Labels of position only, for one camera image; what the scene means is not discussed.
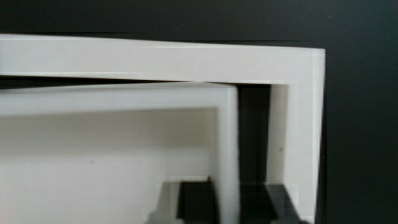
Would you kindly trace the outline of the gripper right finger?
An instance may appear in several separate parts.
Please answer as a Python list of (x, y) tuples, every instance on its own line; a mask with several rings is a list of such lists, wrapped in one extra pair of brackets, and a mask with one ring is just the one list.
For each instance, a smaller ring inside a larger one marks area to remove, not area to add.
[(310, 224), (301, 219), (283, 184), (240, 185), (240, 224)]

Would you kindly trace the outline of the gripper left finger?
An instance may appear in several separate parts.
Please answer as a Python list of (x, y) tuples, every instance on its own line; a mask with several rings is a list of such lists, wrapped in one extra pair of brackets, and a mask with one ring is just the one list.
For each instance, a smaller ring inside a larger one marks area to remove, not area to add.
[(162, 184), (148, 224), (219, 224), (219, 202), (212, 178)]

